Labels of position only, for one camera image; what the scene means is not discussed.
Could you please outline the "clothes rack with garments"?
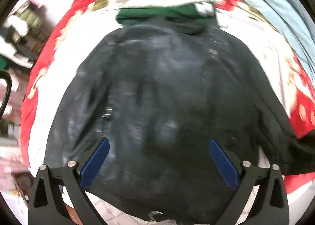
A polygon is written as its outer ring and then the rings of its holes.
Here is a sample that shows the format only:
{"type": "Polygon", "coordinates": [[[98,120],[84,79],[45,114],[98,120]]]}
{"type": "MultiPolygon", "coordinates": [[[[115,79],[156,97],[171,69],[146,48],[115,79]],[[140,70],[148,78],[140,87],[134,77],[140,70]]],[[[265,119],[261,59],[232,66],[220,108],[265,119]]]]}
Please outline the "clothes rack with garments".
{"type": "Polygon", "coordinates": [[[31,72],[53,29],[46,11],[32,1],[13,8],[1,25],[2,69],[31,72]]]}

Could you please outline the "red floral blanket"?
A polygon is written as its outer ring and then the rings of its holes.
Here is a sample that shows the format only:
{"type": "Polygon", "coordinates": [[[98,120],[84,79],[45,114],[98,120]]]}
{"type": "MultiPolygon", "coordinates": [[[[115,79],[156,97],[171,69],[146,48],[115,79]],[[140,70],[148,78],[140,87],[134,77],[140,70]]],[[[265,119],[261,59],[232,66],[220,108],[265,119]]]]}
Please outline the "red floral blanket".
{"type": "Polygon", "coordinates": [[[85,191],[149,199],[232,195],[214,139],[256,167],[314,180],[314,81],[288,40],[244,0],[218,26],[164,18],[123,26],[109,0],[74,0],[31,70],[20,148],[33,177],[109,140],[85,191]]]}

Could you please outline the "green folded sweater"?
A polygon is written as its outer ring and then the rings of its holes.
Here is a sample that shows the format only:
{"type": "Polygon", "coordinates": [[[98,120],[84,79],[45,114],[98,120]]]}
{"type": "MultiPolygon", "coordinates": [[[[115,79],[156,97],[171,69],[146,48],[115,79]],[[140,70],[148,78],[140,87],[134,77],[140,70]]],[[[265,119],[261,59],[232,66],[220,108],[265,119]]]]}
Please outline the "green folded sweater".
{"type": "Polygon", "coordinates": [[[116,21],[123,26],[131,26],[153,18],[218,26],[214,6],[207,2],[180,6],[122,8],[116,16],[116,21]]]}

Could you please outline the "light blue duvet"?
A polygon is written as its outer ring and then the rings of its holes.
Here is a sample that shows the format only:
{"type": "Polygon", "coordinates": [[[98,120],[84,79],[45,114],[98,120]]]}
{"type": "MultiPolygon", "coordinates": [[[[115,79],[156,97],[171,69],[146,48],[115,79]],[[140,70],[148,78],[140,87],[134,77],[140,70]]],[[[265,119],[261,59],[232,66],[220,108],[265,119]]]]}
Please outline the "light blue duvet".
{"type": "Polygon", "coordinates": [[[244,0],[288,40],[314,81],[314,22],[299,0],[244,0]]]}

